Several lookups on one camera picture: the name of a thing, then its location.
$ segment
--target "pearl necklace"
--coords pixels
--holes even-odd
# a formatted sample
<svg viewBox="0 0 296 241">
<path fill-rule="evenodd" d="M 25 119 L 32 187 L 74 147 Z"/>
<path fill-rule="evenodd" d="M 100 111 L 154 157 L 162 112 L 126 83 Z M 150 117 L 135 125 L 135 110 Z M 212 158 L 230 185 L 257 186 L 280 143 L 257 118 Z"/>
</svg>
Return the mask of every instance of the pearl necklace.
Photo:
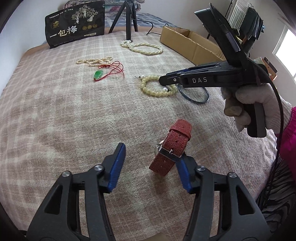
<svg viewBox="0 0 296 241">
<path fill-rule="evenodd" d="M 156 97 L 167 97 L 167 96 L 172 96 L 174 93 L 177 92 L 177 87 L 176 85 L 169 85 L 167 88 L 164 87 L 162 91 L 157 92 L 157 91 L 152 91 L 146 87 L 146 82 L 149 80 L 159 80 L 160 76 L 156 75 L 151 75 L 145 77 L 144 75 L 140 76 L 140 79 L 142 80 L 141 83 L 141 90 L 146 94 L 146 95 L 151 95 L 151 96 L 156 96 Z"/>
<path fill-rule="evenodd" d="M 79 59 L 76 64 L 89 64 L 90 67 L 98 67 L 101 65 L 110 65 L 112 56 L 108 56 L 105 58 L 88 58 L 88 59 Z"/>
<path fill-rule="evenodd" d="M 161 48 L 158 45 L 150 44 L 150 43 L 132 44 L 131 40 L 124 40 L 124 41 L 121 42 L 120 45 L 122 47 L 124 47 L 124 48 L 129 48 L 133 52 L 141 53 L 141 54 L 144 54 L 144 55 L 157 55 L 157 54 L 161 54 L 163 52 L 163 48 Z M 140 47 L 140 46 L 148 46 L 148 47 L 156 48 L 156 49 L 158 49 L 158 51 L 144 51 L 144 50 L 141 50 L 141 49 L 136 49 L 136 47 Z"/>
</svg>

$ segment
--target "jade pendant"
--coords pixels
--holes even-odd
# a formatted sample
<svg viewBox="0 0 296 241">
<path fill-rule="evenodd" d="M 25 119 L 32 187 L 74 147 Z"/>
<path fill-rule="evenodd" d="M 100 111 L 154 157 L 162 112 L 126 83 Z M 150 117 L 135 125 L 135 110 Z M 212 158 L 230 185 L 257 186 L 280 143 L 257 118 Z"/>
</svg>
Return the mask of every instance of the jade pendant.
<svg viewBox="0 0 296 241">
<path fill-rule="evenodd" d="M 94 74 L 94 80 L 98 80 L 102 75 L 103 75 L 102 70 L 96 71 L 95 74 Z"/>
</svg>

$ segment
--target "black tripod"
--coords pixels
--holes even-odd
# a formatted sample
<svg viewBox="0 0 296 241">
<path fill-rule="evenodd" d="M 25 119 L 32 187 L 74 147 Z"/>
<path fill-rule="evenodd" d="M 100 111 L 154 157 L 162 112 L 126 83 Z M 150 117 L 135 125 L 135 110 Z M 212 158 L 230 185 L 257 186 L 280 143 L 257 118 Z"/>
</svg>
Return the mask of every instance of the black tripod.
<svg viewBox="0 0 296 241">
<path fill-rule="evenodd" d="M 112 33 L 120 15 L 123 10 L 126 8 L 126 40 L 131 40 L 131 20 L 133 19 L 133 26 L 135 28 L 135 32 L 138 32 L 138 24 L 137 24 L 137 16 L 136 16 L 136 7 L 133 0 L 125 0 L 119 9 L 112 26 L 110 28 L 109 33 Z"/>
</svg>

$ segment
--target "metal bolt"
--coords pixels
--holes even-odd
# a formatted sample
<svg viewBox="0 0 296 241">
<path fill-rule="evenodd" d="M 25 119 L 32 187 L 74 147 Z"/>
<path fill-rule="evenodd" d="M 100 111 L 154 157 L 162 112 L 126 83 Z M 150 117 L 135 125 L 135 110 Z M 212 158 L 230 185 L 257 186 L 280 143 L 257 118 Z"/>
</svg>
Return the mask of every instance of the metal bolt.
<svg viewBox="0 0 296 241">
<path fill-rule="evenodd" d="M 101 171 L 101 170 L 104 169 L 104 167 L 103 167 L 102 165 L 96 165 L 96 166 L 94 167 L 94 169 L 95 169 L 96 171 Z"/>
<path fill-rule="evenodd" d="M 62 176 L 63 177 L 68 177 L 68 176 L 70 176 L 70 172 L 69 171 L 64 171 L 63 173 L 62 173 Z"/>
<path fill-rule="evenodd" d="M 198 170 L 198 171 L 200 171 L 200 172 L 203 172 L 203 171 L 206 170 L 206 168 L 205 168 L 204 166 L 198 166 L 198 167 L 196 168 L 196 170 Z"/>
<path fill-rule="evenodd" d="M 228 173 L 228 176 L 231 178 L 236 178 L 237 174 L 235 172 L 230 172 L 230 173 Z"/>
</svg>

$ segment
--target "radiator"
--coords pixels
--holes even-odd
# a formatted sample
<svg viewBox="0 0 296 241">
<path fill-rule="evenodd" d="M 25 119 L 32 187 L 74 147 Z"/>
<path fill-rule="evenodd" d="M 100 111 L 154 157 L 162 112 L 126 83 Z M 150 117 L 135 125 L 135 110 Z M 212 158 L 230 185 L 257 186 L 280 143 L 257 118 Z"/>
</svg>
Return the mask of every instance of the radiator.
<svg viewBox="0 0 296 241">
<path fill-rule="evenodd" d="M 239 30 L 249 8 L 249 0 L 234 0 L 226 16 L 230 26 Z"/>
</svg>

